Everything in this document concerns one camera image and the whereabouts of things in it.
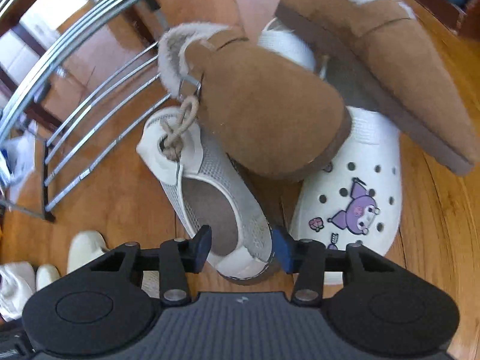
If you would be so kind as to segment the cream slipper on floor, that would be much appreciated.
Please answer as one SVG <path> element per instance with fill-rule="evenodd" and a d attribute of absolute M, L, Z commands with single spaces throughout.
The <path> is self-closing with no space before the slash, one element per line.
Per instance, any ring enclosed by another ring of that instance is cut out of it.
<path fill-rule="evenodd" d="M 77 233 L 71 241 L 67 257 L 67 273 L 90 263 L 109 251 L 101 233 L 87 230 Z"/>

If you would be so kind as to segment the white clog with purple charms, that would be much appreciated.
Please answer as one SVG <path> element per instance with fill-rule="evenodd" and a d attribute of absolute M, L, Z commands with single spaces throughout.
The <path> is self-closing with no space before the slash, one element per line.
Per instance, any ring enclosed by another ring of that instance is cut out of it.
<path fill-rule="evenodd" d="M 289 233 L 331 250 L 357 244 L 386 254 L 402 211 L 400 131 L 374 111 L 368 94 L 341 61 L 325 56 L 316 62 L 308 44 L 279 19 L 266 24 L 258 44 L 334 86 L 352 117 L 351 133 L 333 160 L 304 180 Z"/>

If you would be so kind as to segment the metal shoe rack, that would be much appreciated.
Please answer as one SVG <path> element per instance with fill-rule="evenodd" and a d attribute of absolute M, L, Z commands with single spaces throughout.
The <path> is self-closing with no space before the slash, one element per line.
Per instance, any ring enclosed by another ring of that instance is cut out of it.
<path fill-rule="evenodd" d="M 54 222 L 59 203 L 168 100 L 158 0 L 98 0 L 41 53 L 1 111 L 1 209 Z"/>

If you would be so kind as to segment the white mesh sneaker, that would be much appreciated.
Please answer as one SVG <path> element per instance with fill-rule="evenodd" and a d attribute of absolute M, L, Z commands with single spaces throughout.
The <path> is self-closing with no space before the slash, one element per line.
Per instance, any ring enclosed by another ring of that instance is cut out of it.
<path fill-rule="evenodd" d="M 181 109 L 154 113 L 136 151 L 170 201 L 189 236 L 211 227 L 209 264 L 231 281 L 252 283 L 272 261 L 272 237 L 260 204 L 233 167 L 214 135 L 193 122 L 180 136 L 178 160 L 163 145 L 179 122 Z"/>

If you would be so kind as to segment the brown suede fur clog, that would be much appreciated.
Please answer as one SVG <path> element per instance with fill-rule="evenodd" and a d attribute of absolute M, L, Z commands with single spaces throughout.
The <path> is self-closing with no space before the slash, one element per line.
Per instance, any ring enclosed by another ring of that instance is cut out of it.
<path fill-rule="evenodd" d="M 313 72 L 224 24 L 180 24 L 158 42 L 163 87 L 195 98 L 197 118 L 237 163 L 274 180 L 324 169 L 348 138 L 339 92 Z"/>
<path fill-rule="evenodd" d="M 277 18 L 352 70 L 373 108 L 458 176 L 479 137 L 430 36 L 403 0 L 280 0 Z"/>

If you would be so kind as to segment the white cloth on floor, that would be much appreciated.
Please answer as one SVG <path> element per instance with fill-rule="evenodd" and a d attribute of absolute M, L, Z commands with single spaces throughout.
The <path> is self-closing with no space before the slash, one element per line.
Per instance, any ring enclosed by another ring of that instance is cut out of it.
<path fill-rule="evenodd" d="M 1 264 L 1 318 L 5 322 L 18 320 L 30 297 L 59 278 L 59 271 L 51 264 L 36 270 L 29 262 Z"/>

